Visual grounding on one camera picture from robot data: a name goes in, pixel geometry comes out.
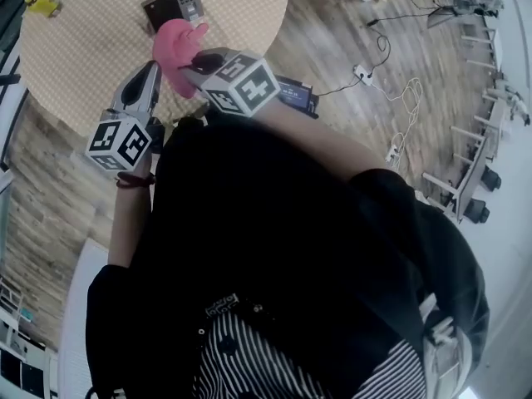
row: power adapter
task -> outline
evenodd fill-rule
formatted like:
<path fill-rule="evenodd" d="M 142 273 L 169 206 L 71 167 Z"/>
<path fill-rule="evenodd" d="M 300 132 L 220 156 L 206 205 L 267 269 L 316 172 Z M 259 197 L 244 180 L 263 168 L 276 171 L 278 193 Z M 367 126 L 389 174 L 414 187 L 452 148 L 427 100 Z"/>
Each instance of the power adapter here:
<path fill-rule="evenodd" d="M 366 86 L 373 84 L 373 76 L 370 75 L 362 65 L 356 65 L 354 67 L 354 74 L 360 78 Z"/>

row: white cable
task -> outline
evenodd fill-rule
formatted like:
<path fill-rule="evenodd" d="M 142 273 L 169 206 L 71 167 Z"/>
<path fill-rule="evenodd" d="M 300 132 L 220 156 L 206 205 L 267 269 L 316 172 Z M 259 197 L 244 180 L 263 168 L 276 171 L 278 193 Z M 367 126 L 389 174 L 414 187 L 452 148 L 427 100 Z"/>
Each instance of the white cable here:
<path fill-rule="evenodd" d="M 396 133 L 392 137 L 392 145 L 395 145 L 394 141 L 395 141 L 395 139 L 398 136 L 401 137 L 401 143 L 397 147 L 397 154 L 399 155 L 399 158 L 396 158 L 393 161 L 393 164 L 392 164 L 392 168 L 395 171 L 399 171 L 399 166 L 401 164 L 401 158 L 402 158 L 402 155 L 405 152 L 406 137 L 408 136 L 408 133 L 410 132 L 411 127 L 414 124 L 416 124 L 417 116 L 419 115 L 419 107 L 420 107 L 420 104 L 421 104 L 421 99 L 423 97 L 423 86 L 421 85 L 421 81 L 420 81 L 419 78 L 417 78 L 417 77 L 412 78 L 406 84 L 405 89 L 402 91 L 402 94 L 400 96 L 398 96 L 398 97 L 389 97 L 383 89 L 375 86 L 375 83 L 373 83 L 372 86 L 375 87 L 377 90 L 381 91 L 384 94 L 384 96 L 390 102 L 396 101 L 397 99 L 402 99 L 402 103 L 405 106 L 406 112 L 408 113 L 408 128 L 406 129 L 406 132 L 405 133 L 401 133 L 401 132 Z M 405 94 L 406 94 L 407 91 L 410 91 L 412 93 L 413 97 L 414 97 L 415 105 L 414 105 L 414 107 L 412 109 L 410 109 L 408 107 L 408 105 L 406 104 Z"/>

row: backpack strap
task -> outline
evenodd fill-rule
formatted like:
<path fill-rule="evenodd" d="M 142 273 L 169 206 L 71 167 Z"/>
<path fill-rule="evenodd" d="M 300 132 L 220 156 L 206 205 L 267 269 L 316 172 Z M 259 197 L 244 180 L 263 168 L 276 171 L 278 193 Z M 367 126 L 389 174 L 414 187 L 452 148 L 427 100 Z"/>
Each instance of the backpack strap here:
<path fill-rule="evenodd" d="M 451 399 L 461 391 L 470 373 L 473 349 L 451 317 L 427 327 L 427 319 L 435 310 L 438 310 L 436 295 L 431 294 L 420 305 L 426 328 L 423 338 L 426 399 Z"/>

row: black jacket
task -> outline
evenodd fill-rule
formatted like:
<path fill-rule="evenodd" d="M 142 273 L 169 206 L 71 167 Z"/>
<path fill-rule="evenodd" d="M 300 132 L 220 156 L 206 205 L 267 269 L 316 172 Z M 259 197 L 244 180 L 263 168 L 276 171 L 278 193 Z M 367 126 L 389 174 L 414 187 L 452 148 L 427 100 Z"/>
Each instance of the black jacket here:
<path fill-rule="evenodd" d="M 104 268 L 89 291 L 92 379 L 101 391 L 126 386 L 128 398 L 188 397 L 204 310 L 237 293 L 242 318 L 350 398 L 403 338 L 421 355 L 418 305 L 429 292 L 478 364 L 482 272 L 455 226 L 400 176 L 370 170 L 344 184 L 252 122 L 174 133 L 131 267 Z"/>

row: power strip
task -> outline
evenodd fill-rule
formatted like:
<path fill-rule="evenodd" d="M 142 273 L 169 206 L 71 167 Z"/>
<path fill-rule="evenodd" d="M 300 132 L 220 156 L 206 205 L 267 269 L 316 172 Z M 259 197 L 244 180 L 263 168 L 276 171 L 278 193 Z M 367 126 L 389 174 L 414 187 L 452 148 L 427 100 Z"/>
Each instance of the power strip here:
<path fill-rule="evenodd" d="M 373 84 L 373 77 L 369 76 L 369 72 L 367 72 L 362 65 L 356 65 L 353 70 L 355 76 L 360 78 L 366 86 Z"/>
<path fill-rule="evenodd" d="M 384 159 L 389 165 L 393 165 L 396 161 L 396 158 L 399 156 L 399 150 L 395 145 L 392 144 L 390 146 L 390 149 L 388 150 L 388 153 L 386 155 L 386 158 Z"/>

